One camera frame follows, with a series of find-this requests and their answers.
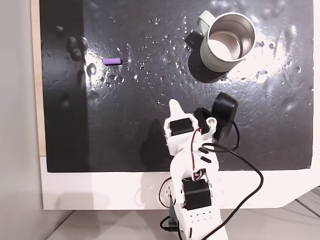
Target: mug rim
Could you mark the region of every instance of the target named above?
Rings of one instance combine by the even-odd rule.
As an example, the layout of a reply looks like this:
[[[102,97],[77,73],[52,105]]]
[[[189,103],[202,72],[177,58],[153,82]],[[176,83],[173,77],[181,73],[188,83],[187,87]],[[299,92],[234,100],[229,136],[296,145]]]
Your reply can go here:
[[[256,31],[256,27],[255,27],[254,23],[253,23],[247,16],[245,16],[245,15],[239,13],[239,12],[231,11],[231,12],[226,12],[226,13],[224,13],[224,14],[221,14],[220,16],[218,16],[218,17],[215,18],[213,24],[209,27],[208,31],[206,32],[206,41],[207,41],[207,43],[209,42],[209,33],[210,33],[210,30],[211,30],[212,26],[215,24],[215,22],[216,22],[218,19],[220,19],[220,18],[222,18],[222,17],[224,17],[224,16],[227,16],[227,15],[238,15],[238,16],[241,16],[241,17],[245,18],[245,19],[251,24],[251,26],[252,26],[252,28],[253,28],[253,33],[254,33],[254,40],[253,40],[253,41],[254,41],[254,43],[256,42],[257,31]],[[226,60],[223,60],[223,59],[217,57],[217,56],[211,51],[211,48],[209,47],[209,44],[208,44],[208,49],[209,49],[210,53],[211,53],[215,58],[217,58],[218,60],[223,61],[223,62],[225,62],[225,63],[236,63],[236,62],[238,62],[238,61],[242,61],[243,59],[246,58],[246,56],[248,56],[248,55],[251,53],[251,51],[252,51],[252,49],[253,49],[254,47],[255,47],[255,45],[253,44],[253,45],[252,45],[252,48],[250,49],[250,51],[249,51],[246,55],[244,55],[244,56],[242,56],[242,57],[240,57],[240,58],[238,58],[238,59],[235,59],[235,60],[226,61]]]

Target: red wire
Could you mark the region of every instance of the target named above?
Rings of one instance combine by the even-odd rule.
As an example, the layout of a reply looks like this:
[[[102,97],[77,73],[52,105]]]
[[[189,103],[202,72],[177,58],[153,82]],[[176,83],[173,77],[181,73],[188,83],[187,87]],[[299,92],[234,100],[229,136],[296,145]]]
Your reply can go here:
[[[193,136],[191,139],[191,160],[192,160],[192,175],[193,178],[196,179],[196,173],[195,173],[195,157],[194,157],[194,140],[195,140],[195,136],[196,136],[196,132],[200,132],[201,133],[201,128],[198,127],[194,132],[193,132]]]

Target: wooden edge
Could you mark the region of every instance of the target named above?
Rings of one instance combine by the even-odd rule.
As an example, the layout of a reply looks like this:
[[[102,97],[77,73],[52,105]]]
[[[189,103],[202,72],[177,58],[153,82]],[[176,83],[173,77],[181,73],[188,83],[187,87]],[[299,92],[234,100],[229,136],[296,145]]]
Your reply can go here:
[[[42,55],[40,34],[40,5],[39,0],[30,0],[31,3],[31,27],[33,71],[35,87],[36,121],[38,130],[38,144],[40,157],[46,156],[46,132],[44,115],[44,96],[42,85]]]

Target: white table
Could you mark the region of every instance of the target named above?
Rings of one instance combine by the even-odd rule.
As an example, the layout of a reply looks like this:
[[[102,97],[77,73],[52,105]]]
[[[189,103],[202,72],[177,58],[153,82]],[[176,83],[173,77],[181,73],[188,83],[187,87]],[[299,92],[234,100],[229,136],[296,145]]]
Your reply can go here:
[[[320,41],[320,2],[314,1],[314,42]],[[36,7],[32,9],[35,18]],[[263,171],[262,189],[243,208],[279,208],[320,185],[320,46],[314,44],[313,157],[310,169]],[[38,124],[43,107],[37,97]],[[48,173],[45,156],[40,157],[43,207],[45,210],[156,210],[163,209],[158,192],[169,172]],[[259,184],[253,171],[219,172],[223,209],[235,208]]]

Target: mug handle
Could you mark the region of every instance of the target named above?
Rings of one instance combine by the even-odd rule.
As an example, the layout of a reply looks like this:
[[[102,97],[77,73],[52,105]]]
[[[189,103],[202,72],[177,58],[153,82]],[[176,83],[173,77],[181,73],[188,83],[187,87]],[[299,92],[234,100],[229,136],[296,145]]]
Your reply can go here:
[[[205,10],[198,18],[197,24],[203,35],[206,35],[210,26],[214,24],[216,18],[207,10]]]

